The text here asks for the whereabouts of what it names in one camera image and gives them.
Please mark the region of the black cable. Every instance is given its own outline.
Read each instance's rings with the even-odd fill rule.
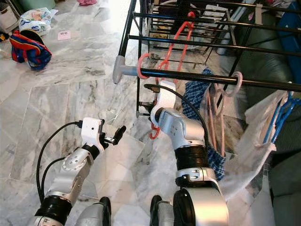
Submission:
[[[192,110],[197,114],[199,120],[201,121],[202,125],[203,125],[203,128],[204,128],[204,134],[205,134],[205,147],[206,147],[206,150],[208,151],[208,148],[209,148],[209,138],[208,138],[208,129],[207,129],[207,126],[206,126],[206,123],[205,123],[205,120],[203,119],[203,117],[200,115],[200,113],[198,112],[198,110],[190,103],[190,101],[188,99],[186,99],[185,97],[183,97],[181,94],[177,93],[176,91],[168,88],[168,87],[165,87],[165,86],[160,86],[160,85],[154,85],[154,84],[145,84],[144,85],[145,88],[147,89],[151,89],[152,87],[155,87],[155,88],[160,88],[160,89],[166,89],[167,91],[175,94],[176,96],[178,96],[180,99],[182,99],[183,101],[185,101],[189,107],[192,108]]]
[[[82,121],[74,121],[74,122],[69,122],[65,125],[63,125],[62,127],[60,127],[56,132],[54,132],[54,134],[52,134],[48,140],[45,142],[45,144],[43,145],[41,151],[40,151],[40,154],[39,154],[39,158],[38,158],[38,163],[37,163],[37,168],[36,168],[36,183],[37,183],[37,190],[38,190],[38,194],[39,194],[39,198],[40,198],[40,202],[42,203],[43,201],[43,197],[42,197],[42,192],[41,192],[41,187],[40,187],[40,165],[41,165],[41,159],[42,159],[42,155],[43,155],[43,152],[44,152],[44,149],[46,147],[46,145],[50,142],[50,140],[59,132],[61,131],[63,128],[69,126],[69,125],[78,125],[79,127],[80,124],[82,123]]]
[[[53,164],[55,164],[55,163],[58,162],[58,161],[63,160],[64,158],[65,158],[65,157],[56,159],[56,160],[52,161],[52,162],[46,167],[46,169],[45,169],[45,171],[44,171],[44,173],[43,173],[42,182],[41,182],[42,199],[44,199],[44,197],[45,197],[45,194],[44,194],[44,183],[45,183],[45,178],[46,178],[46,175],[47,175],[47,172],[48,172],[49,168],[50,168]]]

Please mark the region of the bag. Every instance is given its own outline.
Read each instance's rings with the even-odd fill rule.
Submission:
[[[43,36],[51,30],[51,19],[57,12],[56,9],[49,11],[47,8],[29,10],[20,16],[19,29],[31,29]]]
[[[276,151],[276,146],[271,143],[275,129],[268,140],[263,141],[278,102],[285,102],[286,98],[287,91],[277,90],[246,111],[248,127],[235,148],[238,155],[225,163],[225,177],[219,182],[226,200],[244,189],[260,172],[269,153]]]
[[[41,39],[40,42],[32,40],[15,31],[9,40],[12,44],[13,60],[19,63],[27,61],[35,71],[43,69],[51,59],[52,54]]]

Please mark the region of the red and blue bag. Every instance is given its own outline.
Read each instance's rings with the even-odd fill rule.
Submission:
[[[34,31],[27,30],[24,33],[15,31],[9,40],[12,45],[12,58],[14,61],[22,63],[27,61],[33,70],[41,70],[50,61],[52,53],[44,45],[42,39],[38,35],[37,40],[30,39],[23,34],[31,34],[36,37]]]

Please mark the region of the checkered fabric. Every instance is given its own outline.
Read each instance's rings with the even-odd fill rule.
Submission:
[[[209,68],[205,68],[202,72],[203,74],[213,74]],[[201,81],[190,81],[186,83],[186,91],[184,97],[186,97],[191,104],[199,110],[202,98],[205,94],[206,89],[210,83]],[[198,115],[182,101],[183,114],[185,114],[190,119],[199,120]],[[208,160],[210,167],[214,170],[216,179],[219,181],[225,175],[224,163],[226,161],[225,157],[222,157],[211,145],[208,147]]]

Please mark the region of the blue hanger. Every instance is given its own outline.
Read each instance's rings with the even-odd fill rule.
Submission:
[[[276,132],[275,132],[275,134],[274,134],[274,136],[271,140],[271,143],[274,143],[275,140],[277,139],[284,122],[286,121],[287,117],[291,114],[293,108],[296,105],[301,105],[301,100],[298,99],[298,98],[293,99],[291,92],[289,92],[287,102],[284,103],[282,105],[282,107],[280,108],[280,110],[279,110],[279,114],[278,114],[278,117],[277,117],[276,122],[275,122]],[[288,110],[287,110],[286,113],[283,113],[283,111],[284,111],[284,109],[286,109],[286,107],[288,107]]]
[[[263,143],[264,143],[264,144],[268,141],[269,134],[271,133],[271,130],[272,130],[272,128],[273,128],[273,124],[274,124],[275,118],[276,118],[276,116],[277,116],[277,112],[278,112],[278,110],[279,110],[279,108],[280,108],[280,102],[281,102],[281,101],[279,101],[278,104],[277,104],[277,107],[276,107],[276,109],[275,109],[275,111],[274,111],[272,120],[271,120],[271,122],[270,122],[270,124],[269,124],[267,133],[266,133],[266,135],[265,135],[265,137],[264,137],[264,140],[263,140]]]

